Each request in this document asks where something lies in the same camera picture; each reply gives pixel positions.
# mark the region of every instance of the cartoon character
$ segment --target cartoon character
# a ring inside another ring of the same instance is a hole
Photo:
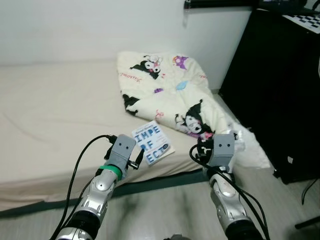
[[[185,60],[187,60],[189,57],[187,56],[175,56],[172,61],[173,63],[180,67],[181,69],[187,70],[185,66]]]
[[[177,130],[190,136],[196,138],[201,137],[203,140],[207,140],[214,135],[214,132],[212,132],[211,128],[202,121],[200,116],[202,102],[203,100],[201,99],[199,103],[190,107],[185,114],[185,118],[181,116],[179,119],[179,114],[176,114],[175,127]]]
[[[160,72],[160,63],[162,61],[161,57],[145,55],[143,56],[146,60],[140,62],[140,65],[136,64],[130,69],[138,69],[140,71],[148,73],[153,79],[157,79]]]
[[[130,113],[131,115],[135,116],[136,113],[138,112],[138,110],[135,110],[135,111],[130,111],[130,110],[127,110],[127,107],[128,106],[133,106],[137,101],[139,101],[140,99],[139,98],[136,98],[134,96],[131,96],[129,97],[127,94],[123,94],[122,95],[123,99],[124,99],[124,107],[125,107],[125,110]]]

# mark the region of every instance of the power cord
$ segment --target power cord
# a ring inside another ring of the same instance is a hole
[[[312,10],[315,11],[319,4],[320,4],[320,0],[317,0],[312,6]]]
[[[109,139],[109,141],[110,141],[112,144],[116,141],[115,139],[117,139],[117,137],[114,136],[114,135],[112,135],[112,136],[110,136],[110,135],[100,135],[100,136],[97,136],[97,137],[95,137],[94,139],[92,139],[90,142],[88,142],[88,144],[84,147],[84,149],[83,149],[82,152],[80,153],[80,155],[79,155],[79,157],[78,157],[78,159],[77,159],[77,161],[76,161],[76,164],[75,164],[75,166],[74,166],[73,174],[72,174],[72,177],[71,177],[71,180],[70,180],[70,184],[69,184],[68,192],[67,192],[67,195],[66,195],[65,206],[64,206],[64,210],[63,210],[63,214],[62,214],[61,220],[60,220],[58,226],[56,227],[54,233],[52,234],[50,240],[55,240],[56,237],[58,236],[60,230],[62,229],[62,226],[65,226],[65,224],[67,223],[67,222],[64,223],[64,221],[65,221],[65,218],[66,218],[66,215],[67,215],[67,212],[68,212],[68,207],[69,207],[69,201],[70,201],[70,195],[71,195],[72,186],[73,186],[73,184],[74,184],[75,176],[76,176],[76,173],[77,173],[77,170],[78,170],[78,165],[79,165],[79,163],[80,163],[80,160],[81,160],[82,156],[84,155],[84,153],[85,153],[85,151],[87,150],[87,148],[88,148],[93,142],[95,142],[95,141],[98,140],[98,139],[102,139],[102,138],[107,138],[107,139]]]
[[[81,202],[81,199],[82,199],[82,195],[85,193],[85,190],[87,189],[87,187],[90,185],[91,181],[93,180],[94,178],[91,178],[90,181],[87,182],[87,184],[84,186],[84,188],[82,189],[79,197],[78,197],[78,200],[76,201],[76,204],[74,205],[72,211],[70,212],[68,218],[65,220],[64,224],[62,225],[61,229],[65,228],[67,223],[69,222],[69,220],[71,219],[72,215],[75,213],[75,210],[76,208],[78,207],[78,205],[80,204]]]
[[[319,74],[319,78],[320,78],[320,57],[319,57],[318,74]]]
[[[301,195],[301,203],[302,205],[305,204],[305,196],[306,196],[306,193],[308,192],[308,190],[312,187],[313,184],[315,184],[315,182],[318,180],[319,178],[316,178],[314,181],[312,182],[309,182],[308,185],[305,187],[305,189],[303,190],[302,192],[302,195]]]
[[[197,164],[200,164],[201,166],[210,169],[211,171],[213,171],[215,174],[218,174],[220,177],[222,177],[224,180],[226,180],[238,193],[239,195],[244,199],[244,201],[246,202],[246,204],[249,206],[249,208],[251,209],[251,211],[253,212],[255,218],[257,219],[263,234],[266,238],[266,240],[270,240],[270,236],[269,236],[269,231],[268,231],[268,226],[267,226],[267,220],[266,220],[266,216],[264,211],[262,210],[262,207],[260,205],[260,203],[258,204],[260,210],[261,210],[261,214],[262,214],[262,218],[263,218],[263,222],[257,212],[257,210],[255,209],[255,207],[252,205],[252,203],[249,201],[249,199],[246,197],[245,192],[239,188],[237,185],[235,185],[229,178],[227,178],[225,175],[223,175],[221,172],[217,171],[214,167],[211,167],[209,165],[207,165],[206,163],[203,163],[201,161],[199,161],[198,159],[196,159],[192,152],[195,148],[197,148],[199,145],[196,144],[194,146],[191,147],[190,151],[189,151],[189,155],[190,158],[195,161]],[[252,195],[250,195],[249,193],[247,193],[249,197],[251,197],[256,203],[258,203],[258,200],[255,199]]]

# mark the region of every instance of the black cabinet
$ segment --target black cabinet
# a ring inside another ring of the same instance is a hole
[[[252,12],[219,91],[284,183],[320,174],[320,34]]]

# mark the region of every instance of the book cover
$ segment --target book cover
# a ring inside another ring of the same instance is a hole
[[[154,120],[133,130],[132,136],[144,149],[144,159],[148,165],[158,162],[175,151],[170,140]]]

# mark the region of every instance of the bed frame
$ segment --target bed frame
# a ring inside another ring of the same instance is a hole
[[[178,173],[171,176],[156,177],[141,182],[126,183],[122,186],[117,187],[114,190],[112,197],[118,198],[129,194],[137,194],[151,190],[164,189],[205,181],[208,181],[208,179],[203,175],[202,170],[198,169],[190,172]],[[76,202],[77,199],[71,199],[69,202],[69,206],[74,206]],[[41,201],[22,207],[0,211],[0,218],[12,218],[45,210],[60,209],[65,207],[65,203],[66,201]]]

